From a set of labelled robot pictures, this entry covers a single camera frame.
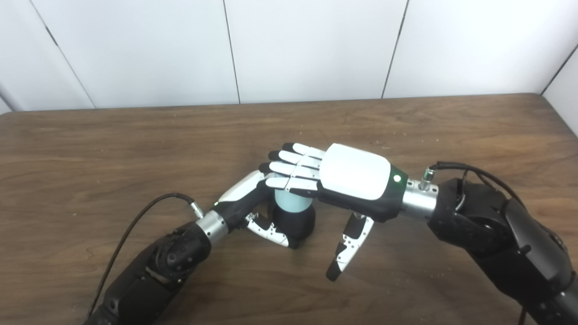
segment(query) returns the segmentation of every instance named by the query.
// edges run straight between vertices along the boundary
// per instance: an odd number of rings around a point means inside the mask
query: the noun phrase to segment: wood grain surface
[[[81,324],[140,209],[179,191],[208,210],[284,142],[358,147],[414,178],[436,160],[485,168],[562,236],[578,265],[578,140],[537,95],[8,113],[0,323]],[[316,229],[296,251],[247,230],[218,243],[158,324],[516,323],[519,306],[465,252],[403,216],[377,224],[339,280],[326,280],[349,213],[315,204]],[[178,200],[153,208],[109,279],[193,217]]]

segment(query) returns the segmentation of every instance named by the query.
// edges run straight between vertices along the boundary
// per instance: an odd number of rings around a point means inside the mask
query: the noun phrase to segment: robotic hand
[[[152,324],[181,290],[197,265],[209,256],[213,245],[236,228],[247,227],[279,245],[297,247],[297,240],[280,232],[269,219],[252,212],[259,203],[271,198],[273,191],[264,182],[272,176],[259,171],[250,173],[225,192],[207,214],[202,212],[194,200],[182,194],[164,195],[149,204],[123,236],[108,270],[132,226],[161,199],[171,196],[185,198],[199,219],[178,227],[139,253],[109,286],[103,303],[92,313],[108,274],[107,270],[84,324]],[[302,199],[297,196],[289,196],[286,205],[289,208],[299,206],[300,201]]]
[[[383,157],[336,143],[326,152],[286,143],[269,158],[273,162],[260,170],[278,175],[265,180],[276,192],[317,197],[354,212],[327,271],[330,280],[351,261],[374,221],[385,222],[403,211],[426,222],[441,241],[464,248],[498,290],[518,301],[540,325],[578,324],[578,280],[566,247],[494,175],[439,162],[421,180],[409,179]],[[436,186],[431,181],[440,169],[459,169],[464,177]],[[468,172],[483,184],[467,181]]]

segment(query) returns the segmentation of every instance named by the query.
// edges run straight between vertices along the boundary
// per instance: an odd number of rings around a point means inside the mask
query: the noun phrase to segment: white wall
[[[578,51],[548,86],[544,97],[578,135]]]
[[[406,0],[226,0],[241,102],[381,98]]]
[[[97,108],[239,102],[222,1],[32,1]]]
[[[0,91],[13,108],[93,108],[30,2],[0,0],[0,46]]]
[[[410,0],[384,98],[541,93],[576,44],[575,0]]]
[[[541,93],[578,44],[575,0],[31,1],[60,47],[0,0],[25,110]]]

